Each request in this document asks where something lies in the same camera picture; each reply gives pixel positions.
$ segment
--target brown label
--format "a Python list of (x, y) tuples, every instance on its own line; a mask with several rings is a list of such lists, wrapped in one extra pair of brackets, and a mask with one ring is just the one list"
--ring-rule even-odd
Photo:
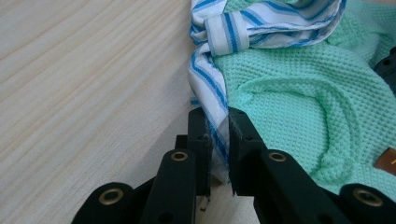
[(375, 168), (396, 175), (396, 150), (389, 147), (374, 164)]

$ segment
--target clothing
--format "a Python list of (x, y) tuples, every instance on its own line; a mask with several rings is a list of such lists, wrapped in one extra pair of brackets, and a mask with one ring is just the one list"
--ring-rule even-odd
[[(225, 11), (248, 1), (231, 1)], [(372, 68), (396, 44), (396, 7), (349, 0), (323, 42), (246, 49), (214, 59), (229, 106), (247, 112), (264, 143), (289, 152), (325, 189), (347, 183), (396, 201), (396, 176), (374, 168), (396, 147), (396, 99)]]
[(213, 57), (248, 48), (285, 48), (317, 44), (341, 20), (346, 0), (300, 0), (254, 3), (230, 13), (226, 0), (193, 0), (191, 38), (198, 46), (191, 56), (189, 82), (209, 120), (215, 145), (212, 172), (228, 176), (228, 103), (224, 77)]

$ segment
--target striped strap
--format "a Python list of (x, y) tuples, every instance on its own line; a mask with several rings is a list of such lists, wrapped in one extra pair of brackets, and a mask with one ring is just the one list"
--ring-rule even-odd
[(334, 30), (347, 0), (299, 0), (293, 4), (262, 1), (222, 13), (226, 0), (192, 0), (190, 35), (197, 49), (191, 56), (189, 82), (205, 111), (215, 145), (212, 169), (223, 182), (228, 169), (228, 105), (224, 78), (212, 57), (249, 47), (274, 49), (316, 44)]

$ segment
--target green garment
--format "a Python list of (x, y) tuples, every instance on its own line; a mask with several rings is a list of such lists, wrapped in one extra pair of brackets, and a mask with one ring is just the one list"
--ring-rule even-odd
[[(225, 12), (252, 2), (229, 1)], [(396, 148), (396, 99), (372, 70), (396, 46), (395, 22), (396, 7), (349, 0), (319, 44), (215, 58), (229, 106), (247, 112), (268, 148), (289, 152), (323, 188), (362, 183), (396, 201), (396, 176), (374, 168)]]

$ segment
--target wood grain surface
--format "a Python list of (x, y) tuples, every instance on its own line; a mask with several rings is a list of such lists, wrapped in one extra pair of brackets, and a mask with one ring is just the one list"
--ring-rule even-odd
[[(70, 223), (99, 186), (156, 175), (187, 132), (190, 6), (0, 1), (0, 223)], [(196, 219), (258, 223), (220, 184)]]

